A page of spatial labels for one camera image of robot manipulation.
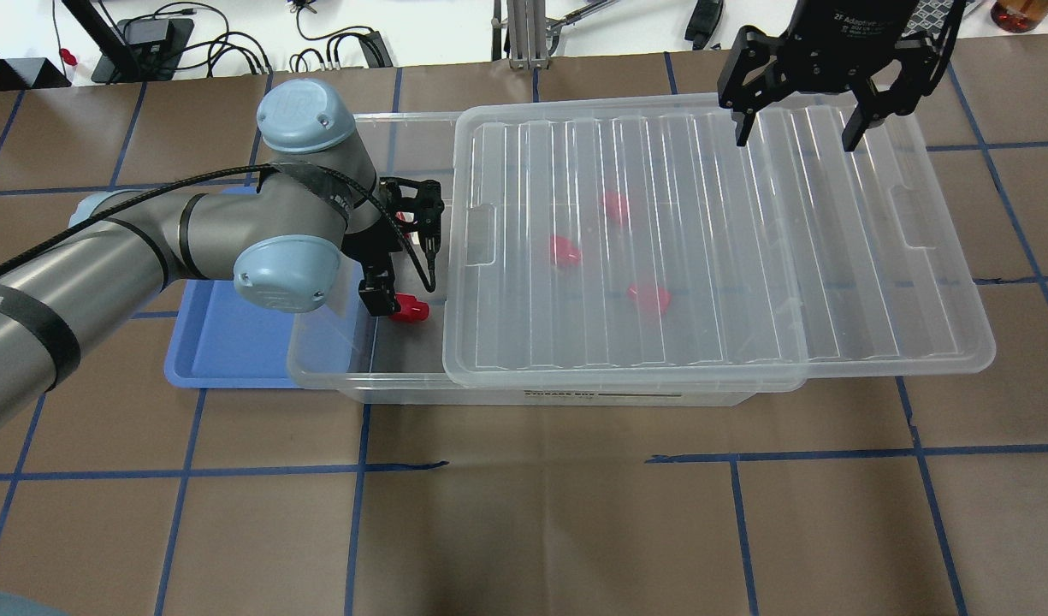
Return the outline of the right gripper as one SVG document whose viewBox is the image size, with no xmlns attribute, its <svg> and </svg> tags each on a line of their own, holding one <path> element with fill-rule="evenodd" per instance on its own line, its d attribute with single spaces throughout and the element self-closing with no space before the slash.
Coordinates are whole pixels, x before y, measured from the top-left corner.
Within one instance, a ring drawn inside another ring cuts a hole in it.
<svg viewBox="0 0 1048 616">
<path fill-rule="evenodd" d="M 759 110 L 793 92 L 851 92 L 856 107 L 840 144 L 855 151 L 888 112 L 912 112 L 938 85 L 949 62 L 947 19 L 947 8 L 920 1 L 798 1 L 783 32 L 739 27 L 718 78 L 735 144 L 748 144 Z"/>
</svg>

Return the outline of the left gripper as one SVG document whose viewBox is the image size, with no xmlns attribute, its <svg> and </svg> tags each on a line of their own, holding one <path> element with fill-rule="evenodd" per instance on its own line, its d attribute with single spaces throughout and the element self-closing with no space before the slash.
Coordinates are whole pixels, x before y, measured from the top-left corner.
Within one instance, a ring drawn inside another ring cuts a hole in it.
<svg viewBox="0 0 1048 616">
<path fill-rule="evenodd" d="M 358 296 L 375 318 L 391 317 L 401 311 L 392 258 L 392 254 L 403 249 L 403 241 L 397 234 L 400 222 L 397 214 L 388 210 L 384 215 L 369 200 L 364 200 L 352 211 L 344 235 L 345 256 L 362 268 Z"/>
</svg>

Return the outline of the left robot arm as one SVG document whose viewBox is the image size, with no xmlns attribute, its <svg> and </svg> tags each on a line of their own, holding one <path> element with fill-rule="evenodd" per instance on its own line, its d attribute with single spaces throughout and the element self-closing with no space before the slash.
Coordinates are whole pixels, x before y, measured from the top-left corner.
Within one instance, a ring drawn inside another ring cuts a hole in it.
<svg viewBox="0 0 1048 616">
<path fill-rule="evenodd" d="M 268 163 L 99 192 L 68 228 L 0 263 L 0 430 L 176 281 L 232 281 L 255 305 L 306 313 L 351 260 L 368 311 L 400 310 L 403 234 L 335 87 L 281 83 L 255 120 Z"/>
</svg>

